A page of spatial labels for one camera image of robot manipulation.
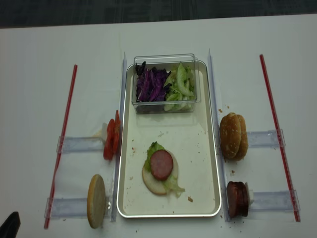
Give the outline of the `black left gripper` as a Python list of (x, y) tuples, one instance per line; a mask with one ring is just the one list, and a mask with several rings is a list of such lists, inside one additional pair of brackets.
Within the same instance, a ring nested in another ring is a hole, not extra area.
[(17, 211), (12, 212), (0, 227), (0, 238), (16, 238), (20, 227), (20, 217)]

